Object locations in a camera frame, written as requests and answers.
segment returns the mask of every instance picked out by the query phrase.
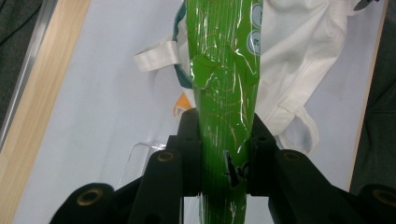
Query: white cloth bag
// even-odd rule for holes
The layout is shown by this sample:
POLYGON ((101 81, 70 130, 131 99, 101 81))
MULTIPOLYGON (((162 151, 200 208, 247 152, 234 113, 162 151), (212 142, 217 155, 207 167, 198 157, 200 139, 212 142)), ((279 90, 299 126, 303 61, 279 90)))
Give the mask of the white cloth bag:
MULTIPOLYGON (((317 146, 318 129, 304 105, 338 58, 346 39, 347 17, 357 14, 354 8, 359 1, 263 1, 256 113, 271 134, 278 135, 284 148, 308 154, 317 146), (294 118, 300 119, 309 131, 310 147, 296 146, 285 135, 294 118)), ((190 70, 185 12, 180 11, 173 39, 169 37, 135 56, 143 71, 170 64, 177 64, 177 70, 190 70)), ((186 74, 178 72, 179 80, 186 74)), ((194 106, 192 90, 180 84, 194 106)))

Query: green plastic bag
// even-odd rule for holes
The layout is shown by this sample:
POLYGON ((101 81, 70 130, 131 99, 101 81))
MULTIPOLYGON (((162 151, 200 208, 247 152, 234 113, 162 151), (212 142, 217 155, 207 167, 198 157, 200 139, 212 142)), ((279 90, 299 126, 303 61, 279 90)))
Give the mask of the green plastic bag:
POLYGON ((203 140, 201 223, 244 223, 262 1, 186 4, 190 74, 203 140))

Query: plastic wrap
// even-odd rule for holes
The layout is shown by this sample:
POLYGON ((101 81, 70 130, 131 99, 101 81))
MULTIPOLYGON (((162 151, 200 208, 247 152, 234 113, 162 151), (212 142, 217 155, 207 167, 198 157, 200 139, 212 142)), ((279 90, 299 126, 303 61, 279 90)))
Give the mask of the plastic wrap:
POLYGON ((244 223, 260 78, 262 1, 189 0, 191 80, 203 140, 201 223, 244 223))

